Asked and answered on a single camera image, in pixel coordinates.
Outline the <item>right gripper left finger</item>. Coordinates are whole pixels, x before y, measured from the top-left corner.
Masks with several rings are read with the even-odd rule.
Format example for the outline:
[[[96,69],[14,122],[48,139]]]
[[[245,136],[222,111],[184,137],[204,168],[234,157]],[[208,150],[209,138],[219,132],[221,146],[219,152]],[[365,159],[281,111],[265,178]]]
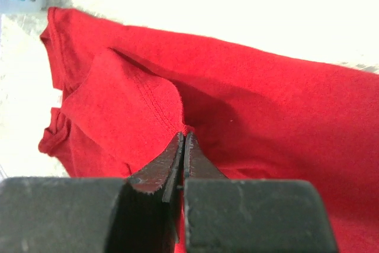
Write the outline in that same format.
[[[1,181],[2,252],[173,252],[184,136],[128,178]]]

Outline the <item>red t shirt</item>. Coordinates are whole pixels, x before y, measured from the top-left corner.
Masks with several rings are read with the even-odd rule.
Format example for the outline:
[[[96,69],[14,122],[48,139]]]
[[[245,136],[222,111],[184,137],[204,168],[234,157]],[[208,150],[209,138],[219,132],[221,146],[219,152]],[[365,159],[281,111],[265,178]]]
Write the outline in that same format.
[[[194,131],[227,177],[310,181],[341,252],[378,251],[378,75],[50,8],[62,105],[39,143],[71,177],[128,177]]]

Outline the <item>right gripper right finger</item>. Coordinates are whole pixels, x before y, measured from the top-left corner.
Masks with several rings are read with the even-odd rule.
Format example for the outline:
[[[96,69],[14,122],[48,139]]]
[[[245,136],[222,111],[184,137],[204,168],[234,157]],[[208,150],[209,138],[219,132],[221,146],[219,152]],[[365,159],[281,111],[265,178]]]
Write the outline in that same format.
[[[188,252],[338,252],[323,201],[303,180],[227,178],[185,139]]]

